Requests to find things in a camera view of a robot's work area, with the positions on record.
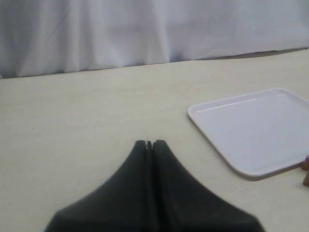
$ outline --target white tray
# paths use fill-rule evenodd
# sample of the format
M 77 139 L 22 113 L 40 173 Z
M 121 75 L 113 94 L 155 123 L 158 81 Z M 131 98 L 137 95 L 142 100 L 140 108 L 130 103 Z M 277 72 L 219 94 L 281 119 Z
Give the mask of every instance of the white tray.
M 262 92 L 204 102 L 188 115 L 239 173 L 264 176 L 309 154 L 309 103 L 292 92 Z

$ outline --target beige table surface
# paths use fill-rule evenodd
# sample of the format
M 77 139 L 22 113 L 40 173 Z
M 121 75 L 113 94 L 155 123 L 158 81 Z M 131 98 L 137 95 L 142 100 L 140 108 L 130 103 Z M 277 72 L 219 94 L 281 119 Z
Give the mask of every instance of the beige table surface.
M 268 232 L 308 231 L 304 171 L 240 178 L 186 114 L 194 103 L 273 87 L 309 99 L 309 50 L 0 80 L 0 231 L 43 231 L 115 172 L 136 140 L 156 139 Z

